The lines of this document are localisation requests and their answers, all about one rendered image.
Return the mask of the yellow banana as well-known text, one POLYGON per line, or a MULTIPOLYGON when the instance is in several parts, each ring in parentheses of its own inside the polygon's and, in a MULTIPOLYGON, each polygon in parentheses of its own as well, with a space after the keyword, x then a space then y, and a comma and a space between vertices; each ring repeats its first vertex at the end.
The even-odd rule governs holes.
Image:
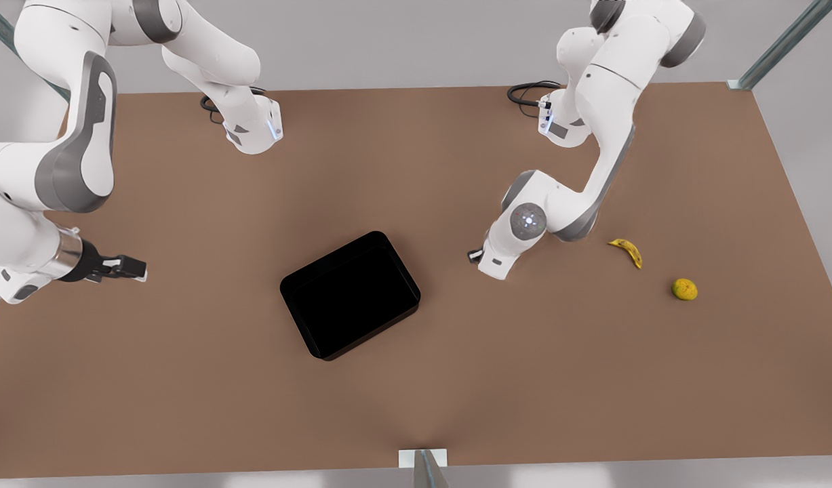
POLYGON ((636 247, 635 244, 633 244, 633 242, 630 242, 625 239, 616 239, 613 241, 608 241, 608 245, 625 250, 631 257, 631 260, 635 264, 636 268, 643 268, 643 259, 641 256, 641 252, 639 252, 638 247, 636 247))

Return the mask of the black storage box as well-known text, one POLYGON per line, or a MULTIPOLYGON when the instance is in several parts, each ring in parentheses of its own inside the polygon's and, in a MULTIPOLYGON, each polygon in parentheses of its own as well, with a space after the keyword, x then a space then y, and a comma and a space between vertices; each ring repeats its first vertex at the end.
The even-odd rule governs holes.
POLYGON ((418 309, 421 293, 378 230, 285 276, 280 293, 313 357, 332 361, 418 309))

